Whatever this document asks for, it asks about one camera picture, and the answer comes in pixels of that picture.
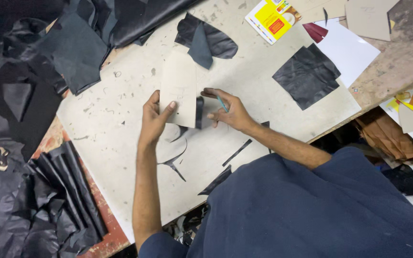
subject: yellow printed card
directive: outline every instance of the yellow printed card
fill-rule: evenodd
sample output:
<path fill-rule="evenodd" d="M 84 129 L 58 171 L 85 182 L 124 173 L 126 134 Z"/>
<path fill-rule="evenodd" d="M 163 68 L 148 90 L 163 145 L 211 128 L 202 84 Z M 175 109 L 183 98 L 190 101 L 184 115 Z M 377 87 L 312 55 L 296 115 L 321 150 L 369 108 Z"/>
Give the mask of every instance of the yellow printed card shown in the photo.
<path fill-rule="evenodd" d="M 274 44 L 301 18 L 302 16 L 284 0 L 262 0 L 245 17 L 270 44 Z"/>

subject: workbench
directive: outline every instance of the workbench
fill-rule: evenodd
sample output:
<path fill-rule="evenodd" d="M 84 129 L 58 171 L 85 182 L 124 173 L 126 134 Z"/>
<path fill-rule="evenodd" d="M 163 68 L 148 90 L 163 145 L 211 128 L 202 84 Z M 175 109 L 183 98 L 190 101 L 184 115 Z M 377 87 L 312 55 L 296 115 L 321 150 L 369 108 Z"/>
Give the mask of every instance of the workbench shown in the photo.
<path fill-rule="evenodd" d="M 349 91 L 361 107 L 361 111 L 326 132 L 314 137 L 310 142 L 334 131 L 368 110 L 378 106 L 388 98 L 413 86 L 413 0 L 401 0 L 389 12 L 389 16 L 390 19 L 396 23 L 392 30 L 391 42 L 363 38 L 379 49 L 381 54 L 349 88 Z M 104 66 L 118 58 L 119 53 L 125 51 L 125 49 L 126 48 L 113 50 L 104 62 Z M 63 140 L 69 140 L 69 137 L 63 130 L 60 121 L 56 118 L 34 157 L 39 155 L 41 151 L 49 151 L 58 147 Z M 103 242 L 92 247 L 83 256 L 109 257 L 124 249 L 129 243 L 85 167 L 84 170 L 92 193 L 108 227 L 109 234 L 105 236 Z"/>

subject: pen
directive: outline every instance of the pen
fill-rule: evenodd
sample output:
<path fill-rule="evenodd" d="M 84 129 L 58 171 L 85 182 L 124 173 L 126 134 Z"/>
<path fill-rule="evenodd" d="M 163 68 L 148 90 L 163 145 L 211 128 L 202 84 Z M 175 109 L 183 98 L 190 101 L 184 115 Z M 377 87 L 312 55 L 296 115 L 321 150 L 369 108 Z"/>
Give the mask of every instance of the pen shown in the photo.
<path fill-rule="evenodd" d="M 229 110 L 226 108 L 226 105 L 224 105 L 224 102 L 221 100 L 219 96 L 216 96 L 217 100 L 221 103 L 221 106 L 226 110 L 227 113 L 229 113 Z"/>

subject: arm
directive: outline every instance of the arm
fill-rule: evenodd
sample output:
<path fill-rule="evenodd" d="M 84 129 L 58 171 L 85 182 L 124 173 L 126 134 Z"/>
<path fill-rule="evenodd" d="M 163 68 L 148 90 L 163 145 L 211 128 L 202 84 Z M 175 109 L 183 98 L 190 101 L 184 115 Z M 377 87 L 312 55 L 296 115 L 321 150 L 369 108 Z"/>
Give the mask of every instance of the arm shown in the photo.
<path fill-rule="evenodd" d="M 219 96 L 229 109 L 229 113 L 221 108 L 218 112 L 208 114 L 207 117 L 214 120 L 213 127 L 217 126 L 218 121 L 227 123 L 234 129 L 255 138 L 278 155 L 295 161 L 310 170 L 331 159 L 331 155 L 323 150 L 261 126 L 250 117 L 238 97 L 211 88 L 205 88 L 201 94 L 211 98 Z"/>
<path fill-rule="evenodd" d="M 133 232 L 136 249 L 152 234 L 162 231 L 160 202 L 157 186 L 156 144 L 173 113 L 176 103 L 159 115 L 160 91 L 155 91 L 143 106 L 143 124 L 136 154 L 135 196 L 133 200 Z"/>

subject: hand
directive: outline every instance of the hand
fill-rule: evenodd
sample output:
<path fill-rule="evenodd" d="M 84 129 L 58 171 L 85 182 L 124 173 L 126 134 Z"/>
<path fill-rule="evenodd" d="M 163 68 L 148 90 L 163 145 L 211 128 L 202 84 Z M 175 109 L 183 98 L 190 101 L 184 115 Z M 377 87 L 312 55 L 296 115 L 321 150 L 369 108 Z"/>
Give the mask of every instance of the hand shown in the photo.
<path fill-rule="evenodd" d="M 143 105 L 143 124 L 141 126 L 139 147 L 153 145 L 159 140 L 165 128 L 165 123 L 176 108 L 176 102 L 171 102 L 167 108 L 159 115 L 160 91 L 154 91 L 149 100 Z"/>
<path fill-rule="evenodd" d="M 213 127 L 216 128 L 218 121 L 224 122 L 234 129 L 244 132 L 245 134 L 254 126 L 258 125 L 248 114 L 241 100 L 220 89 L 204 88 L 200 93 L 204 97 L 217 98 L 219 96 L 224 102 L 229 113 L 224 108 L 218 109 L 207 115 L 211 120 L 214 120 Z"/>

